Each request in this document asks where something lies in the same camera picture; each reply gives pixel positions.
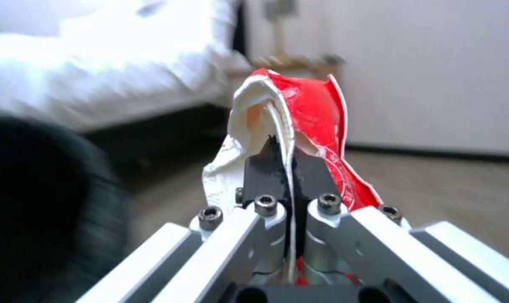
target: white wall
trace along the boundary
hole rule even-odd
[[[132,0],[0,0],[0,31],[56,36],[60,21]]]
[[[290,54],[336,53],[349,142],[509,154],[509,0],[297,0]],[[248,0],[250,54],[272,52]]]

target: beige carpet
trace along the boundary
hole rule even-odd
[[[205,205],[202,167],[213,146],[159,161],[129,182],[132,247]],[[348,152],[347,160],[412,226],[447,220],[509,257],[509,164]]]

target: white duvet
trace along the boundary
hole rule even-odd
[[[168,0],[64,21],[56,38],[0,35],[0,114],[91,130],[210,101],[237,61],[234,24],[233,1]]]

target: screw head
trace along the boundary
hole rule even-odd
[[[222,222],[222,210],[216,206],[208,206],[198,213],[200,228],[215,230]]]
[[[235,203],[240,205],[243,203],[243,188],[237,187],[235,188]]]
[[[402,221],[402,213],[399,209],[394,207],[393,205],[380,205],[378,210],[381,211],[389,220],[400,225],[400,221]]]
[[[262,217],[277,213],[277,199],[270,194],[262,194],[254,199],[254,211]]]
[[[318,197],[318,210],[326,215],[337,215],[341,213],[341,196],[326,192]]]

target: bed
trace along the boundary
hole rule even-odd
[[[0,35],[0,115],[75,130],[115,164],[160,153],[225,125],[244,41],[235,0],[133,2],[56,38]]]

